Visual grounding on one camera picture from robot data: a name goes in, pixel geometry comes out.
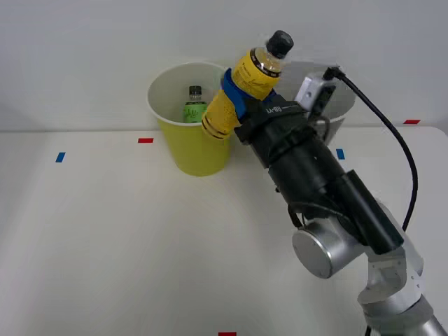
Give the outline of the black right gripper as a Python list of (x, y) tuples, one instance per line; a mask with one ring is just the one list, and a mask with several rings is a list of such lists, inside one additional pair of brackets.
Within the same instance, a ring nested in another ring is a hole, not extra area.
[(274, 89), (268, 102), (255, 100), (237, 87), (231, 69), (225, 71), (221, 89), (225, 130), (234, 130), (244, 145), (252, 147), (264, 167), (316, 135), (305, 118), (305, 110), (294, 101), (282, 99)]

